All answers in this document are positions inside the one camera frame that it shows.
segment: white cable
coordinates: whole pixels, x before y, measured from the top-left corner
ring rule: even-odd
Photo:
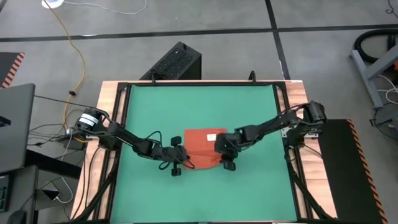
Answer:
[[[147,0],[145,0],[145,6],[142,9],[138,10],[137,12],[119,12],[119,11],[116,11],[116,10],[113,10],[113,9],[110,9],[110,8],[107,8],[107,7],[104,7],[104,6],[100,6],[98,4],[92,4],[92,3],[87,3],[87,2],[75,3],[75,2],[64,1],[64,3],[71,4],[71,5],[74,5],[74,6],[95,6],[95,7],[100,7],[102,9],[104,9],[104,10],[109,10],[111,12],[118,13],[118,14],[123,14],[123,15],[138,14],[138,13],[140,13],[142,10],[144,10],[147,7]]]
[[[72,136],[73,136],[73,130],[71,129],[71,130],[70,130],[70,138],[69,138],[67,147],[65,148],[65,152],[63,153],[63,156],[62,156],[62,158],[61,158],[61,161],[63,161],[63,158],[65,157],[65,154],[68,152],[68,148],[69,148],[70,142],[72,141]],[[66,202],[64,202],[63,200],[59,199],[58,196],[57,196],[55,199],[57,199],[57,200],[58,200],[59,202],[61,202],[61,203],[69,203],[69,202],[71,202],[71,201],[73,200],[73,192],[72,192],[72,189],[69,187],[68,182],[63,178],[63,176],[61,176],[61,179],[63,180],[63,182],[65,183],[65,185],[68,187],[71,197],[70,197],[70,199],[67,200]]]
[[[388,100],[388,102],[398,105],[398,102],[395,102],[395,101],[391,100],[391,99],[388,97],[388,94],[389,94],[390,92],[392,92],[392,91],[395,91],[395,93],[398,94],[398,89],[396,88],[396,86],[393,84],[393,82],[392,82],[390,79],[388,79],[388,78],[385,77],[384,75],[378,75],[378,76],[381,77],[381,78],[383,78],[383,79],[385,79],[385,80],[387,80],[387,81],[391,84],[391,86],[392,86],[392,89],[390,89],[390,90],[378,90],[378,91],[386,92],[386,99]]]

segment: yellow cable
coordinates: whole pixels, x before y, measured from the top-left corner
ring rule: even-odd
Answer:
[[[77,89],[79,89],[80,85],[83,83],[84,78],[86,77],[86,62],[85,62],[85,58],[83,57],[83,55],[81,54],[79,49],[73,44],[73,42],[72,42],[72,40],[70,38],[68,30],[65,27],[65,25],[63,25],[63,22],[59,18],[58,14],[50,7],[50,5],[48,4],[48,2],[46,0],[44,0],[44,2],[49,7],[49,9],[51,10],[52,14],[57,18],[57,20],[61,24],[62,28],[64,29],[65,33],[67,34],[67,37],[68,37],[68,40],[69,40],[69,44],[77,51],[77,53],[79,54],[79,56],[81,58],[81,62],[83,63],[83,74],[81,75],[79,82],[77,83],[77,85],[73,89],[73,91],[77,91]],[[71,97],[72,97],[71,94],[69,94],[67,102],[70,101]],[[63,127],[65,128],[65,130],[68,129],[68,126],[67,126],[67,110],[68,110],[68,103],[65,103],[65,109],[63,110]],[[75,138],[75,140],[77,140],[78,142],[81,142],[81,143],[88,142],[88,141],[83,141],[83,140],[78,139],[78,138]]]

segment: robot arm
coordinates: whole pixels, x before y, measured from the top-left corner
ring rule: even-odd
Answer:
[[[103,125],[105,120],[109,121],[107,128]],[[181,169],[177,167],[177,164],[183,164],[184,161],[189,160],[187,151],[180,145],[181,137],[172,138],[172,147],[163,147],[161,142],[150,139],[150,136],[144,139],[135,136],[119,123],[113,121],[107,112],[99,109],[86,109],[78,120],[76,129],[81,138],[85,138],[87,135],[97,136],[99,147],[118,150],[123,142],[131,146],[138,156],[168,163],[173,162],[173,176],[181,175]]]
[[[224,168],[234,171],[236,167],[233,160],[238,157],[238,153],[274,131],[289,127],[286,141],[293,147],[303,143],[306,134],[321,132],[321,127],[326,122],[324,107],[321,104],[310,102],[293,108],[262,124],[243,126],[236,128],[234,133],[217,135],[215,151],[222,154],[221,161]],[[300,109],[303,109],[303,119],[296,115]]]

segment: black computer tower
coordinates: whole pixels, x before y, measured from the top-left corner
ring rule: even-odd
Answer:
[[[201,80],[201,53],[178,42],[140,80]]]

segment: black box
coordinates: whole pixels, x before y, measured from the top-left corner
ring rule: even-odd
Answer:
[[[201,53],[178,42],[140,80],[201,80]]]
[[[8,211],[11,195],[11,180],[8,175],[0,175],[0,213]]]

